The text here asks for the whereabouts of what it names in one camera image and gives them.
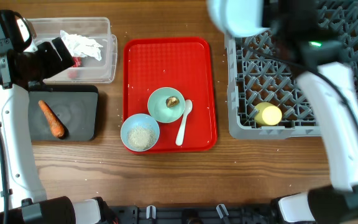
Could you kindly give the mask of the red snack wrapper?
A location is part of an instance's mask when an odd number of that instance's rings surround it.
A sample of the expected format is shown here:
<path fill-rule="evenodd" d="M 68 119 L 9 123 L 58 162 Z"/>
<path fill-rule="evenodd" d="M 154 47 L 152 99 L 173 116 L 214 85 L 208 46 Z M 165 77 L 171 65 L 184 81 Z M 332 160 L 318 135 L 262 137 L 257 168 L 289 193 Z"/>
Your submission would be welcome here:
<path fill-rule="evenodd" d="M 81 64 L 82 64 L 81 57 L 73 57 L 73 61 L 74 61 L 74 64 L 72 66 L 73 68 L 81 67 Z"/>

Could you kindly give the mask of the white napkin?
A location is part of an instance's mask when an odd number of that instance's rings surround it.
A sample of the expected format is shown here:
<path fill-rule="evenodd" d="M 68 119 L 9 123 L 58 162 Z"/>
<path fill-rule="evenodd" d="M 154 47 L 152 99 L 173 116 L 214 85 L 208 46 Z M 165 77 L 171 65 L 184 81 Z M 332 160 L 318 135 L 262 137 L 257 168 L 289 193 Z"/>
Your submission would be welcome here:
<path fill-rule="evenodd" d="M 97 61 L 102 60 L 101 48 L 103 46 L 94 39 L 89 39 L 78 34 L 69 34 L 60 31 L 60 37 L 72 57 L 93 57 Z"/>

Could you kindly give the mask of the orange carrot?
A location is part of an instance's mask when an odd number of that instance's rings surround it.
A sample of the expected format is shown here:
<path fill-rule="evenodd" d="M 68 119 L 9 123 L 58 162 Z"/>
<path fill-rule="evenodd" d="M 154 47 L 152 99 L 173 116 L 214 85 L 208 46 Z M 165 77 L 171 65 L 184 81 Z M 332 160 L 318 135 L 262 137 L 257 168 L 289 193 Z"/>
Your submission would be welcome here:
<path fill-rule="evenodd" d="M 39 107 L 48 122 L 51 134 L 56 138 L 64 137 L 65 128 L 63 127 L 61 121 L 54 114 L 54 112 L 50 109 L 49 105 L 46 104 L 46 102 L 44 102 L 43 100 L 40 100 Z"/>

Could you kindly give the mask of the green bowl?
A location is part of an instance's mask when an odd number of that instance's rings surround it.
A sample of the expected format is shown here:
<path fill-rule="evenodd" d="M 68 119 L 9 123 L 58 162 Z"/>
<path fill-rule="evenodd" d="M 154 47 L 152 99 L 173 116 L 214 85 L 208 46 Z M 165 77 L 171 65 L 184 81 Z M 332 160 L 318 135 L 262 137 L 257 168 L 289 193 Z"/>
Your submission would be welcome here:
<path fill-rule="evenodd" d="M 169 108 L 167 100 L 170 97 L 176 97 L 178 104 Z M 147 109 L 151 117 L 160 123 L 172 123 L 178 120 L 185 109 L 185 99 L 176 89 L 171 87 L 162 87 L 155 90 L 148 99 Z"/>

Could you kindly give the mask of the brown mushroom piece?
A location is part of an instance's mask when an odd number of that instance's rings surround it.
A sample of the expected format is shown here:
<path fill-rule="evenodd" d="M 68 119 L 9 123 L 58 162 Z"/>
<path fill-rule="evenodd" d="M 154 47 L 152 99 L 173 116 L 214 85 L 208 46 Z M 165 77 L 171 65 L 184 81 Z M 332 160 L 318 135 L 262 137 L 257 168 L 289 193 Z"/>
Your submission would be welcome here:
<path fill-rule="evenodd" d="M 167 108 L 173 108 L 180 103 L 180 100 L 176 96 L 170 96 L 166 99 Z"/>

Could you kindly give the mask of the light blue plate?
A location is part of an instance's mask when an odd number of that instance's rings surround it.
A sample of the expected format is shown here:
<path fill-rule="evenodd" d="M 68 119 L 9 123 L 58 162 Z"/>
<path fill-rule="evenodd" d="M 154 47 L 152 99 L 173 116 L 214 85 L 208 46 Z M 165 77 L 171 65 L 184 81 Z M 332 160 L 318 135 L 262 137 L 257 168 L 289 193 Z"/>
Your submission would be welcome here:
<path fill-rule="evenodd" d="M 231 37 L 250 37 L 269 28 L 262 25 L 263 0 L 207 0 L 213 24 Z"/>

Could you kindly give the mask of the yellow plastic cup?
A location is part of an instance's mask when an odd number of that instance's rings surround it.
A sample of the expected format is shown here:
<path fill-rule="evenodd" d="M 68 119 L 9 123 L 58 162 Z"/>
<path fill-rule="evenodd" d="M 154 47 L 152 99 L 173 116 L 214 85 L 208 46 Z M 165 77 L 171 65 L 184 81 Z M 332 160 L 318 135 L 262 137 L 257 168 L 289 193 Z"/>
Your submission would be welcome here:
<path fill-rule="evenodd" d="M 261 126 L 274 126 L 282 120 L 280 108 L 269 102 L 261 102 L 255 106 L 255 109 L 257 113 L 254 121 Z"/>

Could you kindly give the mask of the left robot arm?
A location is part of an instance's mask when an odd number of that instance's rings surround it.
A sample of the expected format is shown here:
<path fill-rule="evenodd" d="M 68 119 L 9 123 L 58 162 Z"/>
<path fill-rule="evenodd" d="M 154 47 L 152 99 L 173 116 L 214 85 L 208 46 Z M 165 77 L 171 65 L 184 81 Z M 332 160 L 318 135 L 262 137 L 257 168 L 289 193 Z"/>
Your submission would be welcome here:
<path fill-rule="evenodd" d="M 0 10 L 0 223 L 118 223 L 101 197 L 47 198 L 30 139 L 28 90 L 75 62 L 61 38 L 30 50 L 34 37 L 18 12 Z"/>

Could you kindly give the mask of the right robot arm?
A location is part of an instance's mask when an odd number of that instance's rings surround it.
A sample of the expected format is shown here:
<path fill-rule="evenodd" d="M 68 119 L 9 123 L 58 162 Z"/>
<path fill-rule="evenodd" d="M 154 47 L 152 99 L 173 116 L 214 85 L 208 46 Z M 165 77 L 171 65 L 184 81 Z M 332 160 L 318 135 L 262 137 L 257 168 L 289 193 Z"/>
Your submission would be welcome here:
<path fill-rule="evenodd" d="M 282 197 L 278 212 L 288 223 L 358 218 L 358 99 L 343 43 L 319 26 L 314 1 L 265 1 L 262 24 L 271 28 L 282 62 L 298 69 L 296 83 L 320 127 L 331 178 L 327 187 Z"/>

